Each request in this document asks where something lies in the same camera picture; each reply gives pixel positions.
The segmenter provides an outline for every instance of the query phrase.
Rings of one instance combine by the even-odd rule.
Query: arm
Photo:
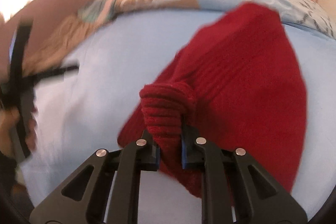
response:
[[[9,131],[19,120],[19,112],[16,108],[0,111],[0,180],[5,191],[10,195],[15,183],[16,160]],[[29,121],[29,133],[26,137],[28,148],[35,150],[36,134],[34,127],[36,122]]]

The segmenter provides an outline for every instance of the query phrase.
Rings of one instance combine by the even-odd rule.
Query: black gripper frame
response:
[[[245,150],[221,150],[209,140],[196,142],[198,137],[197,129],[183,124],[182,166],[203,171],[202,224],[232,224],[231,206],[236,224],[307,223],[301,206]],[[144,146],[132,142],[95,152],[33,210],[31,224],[101,224],[105,211],[107,224],[136,224],[140,172],[156,171],[160,161],[146,130],[142,139]]]
[[[113,152],[97,150],[31,213],[31,224],[136,224],[141,171],[157,171],[160,149],[145,130],[142,141]]]
[[[182,126],[182,166],[203,170],[202,224],[306,224],[294,198],[245,150],[196,142],[198,130]]]

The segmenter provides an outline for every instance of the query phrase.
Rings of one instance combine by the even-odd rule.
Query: red knitted sweater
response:
[[[145,127],[161,147],[160,170],[201,196],[199,172],[181,167],[181,115],[220,148],[246,149],[290,191],[303,149],[306,90],[278,14],[244,4],[201,28],[140,92],[118,137]]]

